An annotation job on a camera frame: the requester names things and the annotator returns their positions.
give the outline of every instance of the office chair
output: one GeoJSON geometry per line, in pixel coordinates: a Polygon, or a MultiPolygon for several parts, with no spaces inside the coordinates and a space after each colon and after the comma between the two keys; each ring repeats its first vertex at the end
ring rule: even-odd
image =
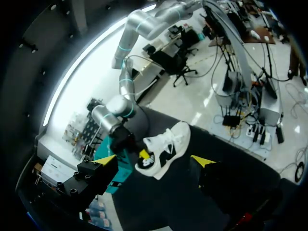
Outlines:
{"type": "Polygon", "coordinates": [[[181,40],[182,40],[182,44],[180,46],[176,45],[177,47],[179,47],[179,53],[183,53],[184,55],[187,55],[187,54],[191,54],[193,56],[194,53],[193,51],[194,50],[199,50],[197,48],[193,48],[193,49],[189,49],[192,45],[198,43],[200,40],[199,40],[199,37],[197,35],[197,33],[194,31],[194,30],[189,30],[189,31],[185,31],[182,27],[179,27],[180,30],[181,30],[181,40]]]}
{"type": "Polygon", "coordinates": [[[173,82],[173,87],[175,86],[175,83],[180,77],[183,77],[185,80],[185,84],[188,85],[186,78],[185,78],[185,73],[189,72],[195,72],[198,74],[196,70],[191,70],[187,64],[187,58],[182,55],[175,55],[174,57],[171,57],[164,53],[163,51],[156,51],[155,52],[155,47],[152,47],[148,49],[150,58],[161,65],[164,70],[169,74],[169,75],[176,75],[176,80],[173,82]]]}

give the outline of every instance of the white sneaker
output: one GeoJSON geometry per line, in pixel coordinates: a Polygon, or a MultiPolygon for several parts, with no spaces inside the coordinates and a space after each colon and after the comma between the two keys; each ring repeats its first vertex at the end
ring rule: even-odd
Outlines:
{"type": "Polygon", "coordinates": [[[135,168],[141,174],[160,180],[168,171],[171,163],[183,156],[188,148],[191,137],[189,125],[178,122],[164,134],[144,138],[150,158],[139,158],[135,168]]]}

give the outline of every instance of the shoe sole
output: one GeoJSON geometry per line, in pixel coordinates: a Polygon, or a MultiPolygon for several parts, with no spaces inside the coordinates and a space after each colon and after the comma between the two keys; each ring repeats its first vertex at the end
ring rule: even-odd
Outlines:
{"type": "Polygon", "coordinates": [[[160,180],[165,175],[165,173],[168,171],[168,169],[169,169],[170,165],[172,164],[172,162],[175,161],[176,159],[182,157],[185,154],[185,152],[187,151],[188,145],[189,145],[190,140],[191,140],[191,130],[190,130],[189,125],[188,125],[188,128],[189,128],[188,129],[188,139],[183,144],[182,149],[171,160],[167,161],[167,163],[162,167],[162,169],[159,170],[159,172],[157,172],[153,176],[155,179],[160,180]]]}

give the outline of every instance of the teal box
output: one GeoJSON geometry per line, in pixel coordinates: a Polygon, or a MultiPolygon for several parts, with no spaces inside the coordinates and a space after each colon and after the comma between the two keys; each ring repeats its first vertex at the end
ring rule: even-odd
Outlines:
{"type": "MultiPolygon", "coordinates": [[[[102,159],[113,155],[113,152],[110,150],[111,141],[112,138],[106,136],[106,138],[102,141],[100,147],[97,149],[94,160],[102,159]]],[[[111,194],[114,194],[118,189],[118,187],[115,187],[114,185],[120,186],[121,184],[123,184],[133,171],[126,150],[117,154],[116,157],[119,166],[119,171],[112,179],[106,190],[106,192],[111,194]]]]}

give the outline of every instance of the table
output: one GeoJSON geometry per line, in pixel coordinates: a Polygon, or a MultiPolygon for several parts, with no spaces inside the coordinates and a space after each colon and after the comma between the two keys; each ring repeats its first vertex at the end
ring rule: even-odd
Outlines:
{"type": "MultiPolygon", "coordinates": [[[[276,44],[272,34],[265,28],[262,26],[258,26],[254,29],[254,31],[261,37],[261,40],[257,40],[254,37],[252,37],[249,33],[247,34],[246,37],[241,38],[243,40],[244,43],[267,43],[264,39],[264,36],[269,37],[269,44],[276,44]]],[[[222,38],[218,38],[218,43],[216,42],[216,39],[213,39],[210,44],[208,45],[209,47],[214,47],[216,45],[223,45],[223,43],[225,43],[224,39],[222,38]]]]}
{"type": "MultiPolygon", "coordinates": [[[[231,136],[229,134],[229,127],[222,125],[222,120],[223,118],[221,118],[221,123],[212,121],[208,131],[215,136],[222,138],[225,142],[229,142],[231,139],[231,136]]],[[[261,135],[259,135],[257,142],[253,143],[252,139],[254,133],[251,136],[248,136],[247,132],[249,126],[246,123],[242,123],[242,126],[243,127],[234,134],[236,138],[233,138],[230,144],[235,145],[236,147],[241,148],[246,152],[251,152],[258,156],[261,156],[262,159],[268,158],[273,146],[273,137],[275,137],[276,135],[276,127],[266,126],[266,139],[264,145],[260,146],[259,142],[261,139],[261,135]]]]}
{"type": "MultiPolygon", "coordinates": [[[[178,122],[165,114],[143,108],[125,126],[136,139],[156,136],[178,122]]],[[[116,212],[123,230],[148,231],[170,226],[174,231],[221,231],[229,221],[211,197],[198,188],[190,168],[190,156],[197,155],[213,161],[222,161],[243,173],[256,190],[273,189],[280,176],[272,168],[227,144],[209,132],[191,126],[190,145],[183,157],[172,163],[168,172],[156,180],[133,170],[126,182],[113,195],[116,212]]],[[[137,156],[130,155],[131,163],[137,156]]]]}

